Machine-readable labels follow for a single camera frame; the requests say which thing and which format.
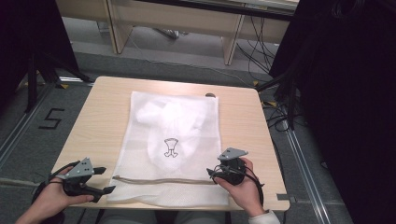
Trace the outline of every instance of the left hand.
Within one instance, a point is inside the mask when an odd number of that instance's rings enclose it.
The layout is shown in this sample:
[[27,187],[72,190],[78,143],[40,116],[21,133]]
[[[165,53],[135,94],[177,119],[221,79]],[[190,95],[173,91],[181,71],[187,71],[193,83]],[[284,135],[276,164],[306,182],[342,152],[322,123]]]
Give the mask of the left hand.
[[[61,175],[69,172],[73,167],[68,167],[60,172]],[[43,191],[38,195],[30,208],[17,220],[17,224],[40,223],[63,211],[67,206],[78,203],[87,203],[93,200],[92,195],[68,196],[64,193],[62,179],[51,179]]]

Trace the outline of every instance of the right hand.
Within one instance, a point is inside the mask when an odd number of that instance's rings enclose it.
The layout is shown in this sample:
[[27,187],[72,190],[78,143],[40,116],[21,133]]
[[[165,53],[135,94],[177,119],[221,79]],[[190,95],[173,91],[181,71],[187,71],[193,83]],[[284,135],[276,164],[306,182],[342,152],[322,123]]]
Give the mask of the right hand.
[[[247,168],[253,171],[253,163],[250,160],[246,158],[240,159],[245,162]],[[249,169],[247,169],[247,174],[254,176]],[[215,181],[230,193],[236,204],[243,208],[250,217],[265,214],[260,203],[259,191],[254,181],[250,178],[245,177],[242,183],[236,186],[219,177],[215,177]]]

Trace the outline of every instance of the white sleeve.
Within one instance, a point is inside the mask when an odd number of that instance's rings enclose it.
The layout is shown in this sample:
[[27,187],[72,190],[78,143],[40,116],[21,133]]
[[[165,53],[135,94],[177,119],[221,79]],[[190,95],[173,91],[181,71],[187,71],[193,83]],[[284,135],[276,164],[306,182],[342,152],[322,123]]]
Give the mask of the white sleeve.
[[280,224],[279,219],[273,211],[269,211],[266,214],[262,214],[256,217],[250,217],[248,219],[249,224]]

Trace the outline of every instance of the cable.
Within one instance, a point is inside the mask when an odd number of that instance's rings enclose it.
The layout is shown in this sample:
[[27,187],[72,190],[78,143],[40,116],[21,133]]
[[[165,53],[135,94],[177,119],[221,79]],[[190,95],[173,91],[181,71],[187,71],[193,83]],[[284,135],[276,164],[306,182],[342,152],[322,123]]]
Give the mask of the cable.
[[140,52],[140,54],[142,55],[143,59],[144,59],[145,61],[149,62],[149,63],[163,63],[163,64],[171,65],[171,66],[188,66],[188,67],[193,67],[193,68],[208,69],[208,70],[212,70],[212,71],[214,71],[214,72],[223,74],[224,76],[227,76],[227,77],[234,77],[234,78],[236,78],[236,79],[239,79],[242,83],[244,83],[244,84],[247,85],[248,87],[250,87],[250,88],[255,88],[253,85],[247,84],[247,83],[246,83],[244,80],[242,80],[242,78],[240,78],[240,77],[237,77],[237,76],[234,76],[234,75],[231,75],[231,74],[227,74],[227,73],[220,72],[219,70],[216,70],[216,69],[214,69],[214,68],[204,67],[204,66],[198,66],[198,65],[193,65],[193,64],[166,63],[166,62],[161,62],[161,61],[149,60],[149,59],[147,59],[147,58],[145,57],[145,55],[144,55],[144,53],[143,53],[143,50],[142,50],[141,48],[139,48],[139,47],[136,45],[136,43],[135,43],[132,39],[131,39],[131,42],[132,42],[132,44],[139,50],[139,52]]

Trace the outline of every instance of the metal rail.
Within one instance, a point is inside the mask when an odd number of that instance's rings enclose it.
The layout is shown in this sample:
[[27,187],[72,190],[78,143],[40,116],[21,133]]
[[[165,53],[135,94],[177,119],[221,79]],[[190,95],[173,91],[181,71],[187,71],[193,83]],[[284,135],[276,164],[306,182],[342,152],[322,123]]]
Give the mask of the metal rail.
[[[282,107],[281,109],[284,114],[287,113],[284,107]],[[285,128],[287,128],[289,124],[285,120],[283,121],[283,125]],[[311,200],[315,214],[317,215],[318,223],[331,224],[329,214],[326,209],[326,205],[324,204],[323,200],[320,197],[317,185],[315,184],[314,178],[312,177],[308,164],[306,163],[304,153],[300,148],[300,144],[298,142],[295,131],[288,129],[287,134],[294,157],[297,160],[297,165],[302,175],[306,187],[306,191],[308,193],[309,199]]]

